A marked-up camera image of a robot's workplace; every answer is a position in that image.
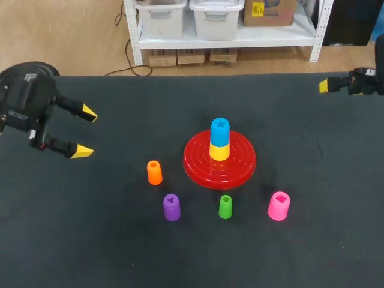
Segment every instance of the blue cup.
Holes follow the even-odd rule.
[[[211,143],[216,147],[225,147],[229,144],[229,121],[225,118],[216,118],[211,125]]]

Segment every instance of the box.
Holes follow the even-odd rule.
[[[148,56],[149,64],[152,67],[176,66],[176,50],[160,49],[152,50]]]
[[[198,39],[235,39],[239,12],[243,8],[244,0],[190,0]]]
[[[297,0],[245,0],[244,26],[291,26]]]
[[[205,62],[204,49],[178,49],[178,64],[201,64]]]
[[[237,48],[215,48],[211,49],[209,61],[211,65],[234,67],[238,57]]]
[[[238,58],[237,48],[215,48],[211,49],[210,61],[236,62]]]
[[[139,11],[144,33],[148,38],[182,38],[186,5],[187,0],[134,1],[134,7]]]

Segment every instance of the yellow cup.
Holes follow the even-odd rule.
[[[209,156],[213,160],[223,161],[229,157],[229,144],[224,147],[216,147],[212,143],[209,144]]]

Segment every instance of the shelf leg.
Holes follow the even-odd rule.
[[[328,25],[329,16],[331,15],[332,5],[334,0],[322,0],[319,1],[319,9],[322,8],[321,14],[319,17],[319,22],[317,24],[316,36],[314,39],[310,62],[317,62],[319,59],[320,51],[323,45],[324,35],[326,27]]]
[[[131,47],[135,65],[143,65],[142,51],[139,47],[141,35],[141,25],[137,27],[136,9],[133,6],[133,0],[124,0],[125,15],[127,15],[128,30],[131,37]]]

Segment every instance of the heart-shaped hole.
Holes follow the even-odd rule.
[[[279,195],[279,196],[276,197],[276,199],[278,201],[280,201],[281,203],[284,203],[287,200],[287,197],[285,197],[283,195]]]

